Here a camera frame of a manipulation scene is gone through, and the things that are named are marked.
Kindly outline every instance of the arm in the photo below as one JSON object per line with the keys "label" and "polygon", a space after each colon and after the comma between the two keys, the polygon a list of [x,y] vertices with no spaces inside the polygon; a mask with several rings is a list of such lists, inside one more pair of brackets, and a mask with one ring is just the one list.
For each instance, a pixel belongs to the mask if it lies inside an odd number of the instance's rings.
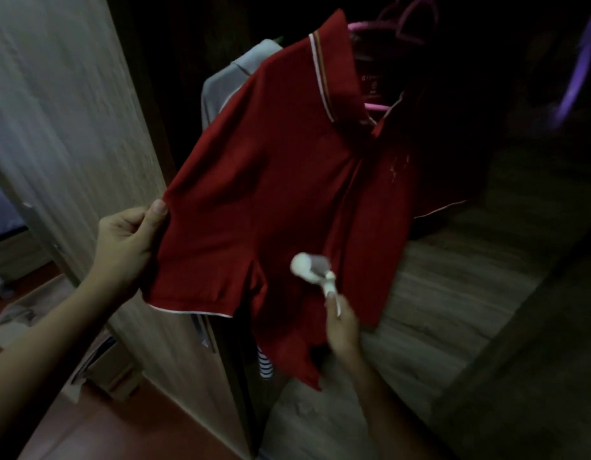
{"label": "arm", "polygon": [[327,340],[351,378],[368,432],[379,446],[381,458],[453,458],[451,451],[366,362],[359,344],[359,321],[346,298],[341,295],[338,300],[342,309],[339,317],[336,298],[329,297],[326,302]]}
{"label": "arm", "polygon": [[158,200],[102,219],[85,281],[0,353],[0,459],[18,457],[102,326],[133,296],[166,215]]}

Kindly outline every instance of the lint roller head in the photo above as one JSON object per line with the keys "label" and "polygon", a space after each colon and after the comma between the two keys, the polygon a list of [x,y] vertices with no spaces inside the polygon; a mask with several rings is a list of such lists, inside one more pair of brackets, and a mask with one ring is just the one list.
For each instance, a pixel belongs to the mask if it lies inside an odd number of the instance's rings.
{"label": "lint roller head", "polygon": [[[298,253],[291,260],[291,272],[311,284],[321,286],[323,295],[333,293],[338,299],[336,290],[336,274],[332,271],[330,260],[322,255]],[[340,303],[336,301],[337,316],[340,316]]]}

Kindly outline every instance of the person's left arm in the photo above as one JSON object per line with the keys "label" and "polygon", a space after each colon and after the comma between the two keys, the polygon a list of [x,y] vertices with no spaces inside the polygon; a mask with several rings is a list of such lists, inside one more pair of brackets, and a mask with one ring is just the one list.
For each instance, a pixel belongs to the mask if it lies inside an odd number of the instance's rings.
{"label": "person's left arm", "polygon": [[102,219],[87,278],[0,353],[0,459],[18,457],[102,326],[136,292],[166,216],[156,200]]}

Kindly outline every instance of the red floor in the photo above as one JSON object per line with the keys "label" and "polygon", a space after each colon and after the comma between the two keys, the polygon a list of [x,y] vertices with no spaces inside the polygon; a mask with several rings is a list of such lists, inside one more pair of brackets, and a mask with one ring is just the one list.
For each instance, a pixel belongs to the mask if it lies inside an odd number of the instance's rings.
{"label": "red floor", "polygon": [[[59,272],[47,265],[12,285],[0,311]],[[155,387],[145,382],[118,403],[85,386],[80,402],[59,396],[20,460],[234,460],[239,458]]]}

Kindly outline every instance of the pink hanger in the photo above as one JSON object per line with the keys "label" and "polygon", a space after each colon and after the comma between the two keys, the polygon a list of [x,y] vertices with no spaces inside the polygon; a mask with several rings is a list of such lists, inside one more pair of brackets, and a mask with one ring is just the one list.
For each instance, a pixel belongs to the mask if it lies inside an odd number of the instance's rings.
{"label": "pink hanger", "polygon": [[[425,45],[426,41],[423,38],[415,37],[414,35],[408,35],[402,32],[404,24],[407,19],[413,14],[413,11],[420,5],[429,5],[432,10],[432,16],[434,17],[434,29],[438,24],[438,5],[436,0],[414,0],[400,15],[398,21],[384,20],[384,16],[391,10],[399,7],[400,0],[395,0],[391,5],[385,6],[381,13],[376,18],[376,21],[361,21],[352,22],[347,25],[350,32],[358,32],[361,30],[395,30],[395,37],[405,42],[414,43],[414,45]],[[388,111],[390,107],[386,105],[375,105],[374,103],[365,103],[365,109],[368,111]]]}

